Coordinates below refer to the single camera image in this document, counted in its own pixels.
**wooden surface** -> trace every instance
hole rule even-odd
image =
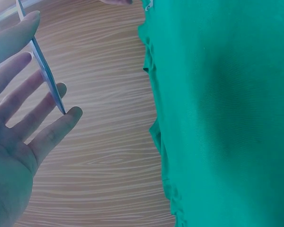
[[[44,0],[35,8],[42,15],[36,34],[41,49],[56,82],[68,86],[65,107],[78,105],[84,115],[41,165],[30,204],[15,226],[174,226],[160,157],[148,132],[156,111],[137,37],[144,21],[140,1],[115,7],[92,0]],[[0,29],[17,22],[11,17]],[[34,60],[7,90],[37,68]],[[47,91],[46,85],[37,90],[9,125]],[[41,128],[59,116],[56,109]]]

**green fabric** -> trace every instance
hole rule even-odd
[[[176,226],[284,227],[284,0],[153,4],[139,35]]]

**wooden table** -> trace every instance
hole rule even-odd
[[[174,226],[160,156],[148,132],[156,111],[137,37],[136,27],[144,21],[140,1],[115,7],[93,0],[44,0],[33,9],[41,10],[36,37],[56,82],[68,86],[65,107],[78,105],[84,115],[41,165],[30,204],[15,226]],[[17,15],[10,16],[0,30],[17,22]],[[34,60],[7,90],[37,68]],[[46,93],[43,85],[9,125]],[[41,128],[59,116],[56,109]]]

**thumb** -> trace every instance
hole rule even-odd
[[[0,32],[0,63],[21,51],[31,41],[40,23],[40,12],[29,13],[16,26]]]

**hand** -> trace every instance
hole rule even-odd
[[[15,27],[0,33],[0,63],[28,44],[39,21],[39,13],[33,12]],[[30,53],[22,53],[0,67],[0,93],[30,61]],[[82,116],[82,110],[74,107],[42,130],[29,144],[25,144],[24,141],[54,109],[55,103],[51,94],[47,94],[14,127],[8,128],[6,123],[42,83],[42,75],[37,71],[0,104],[0,227],[12,226],[24,212],[31,195],[33,177],[41,162]],[[66,86],[57,86],[61,96],[64,96]]]
[[[100,1],[112,5],[130,5],[133,2],[133,0],[100,0]]]

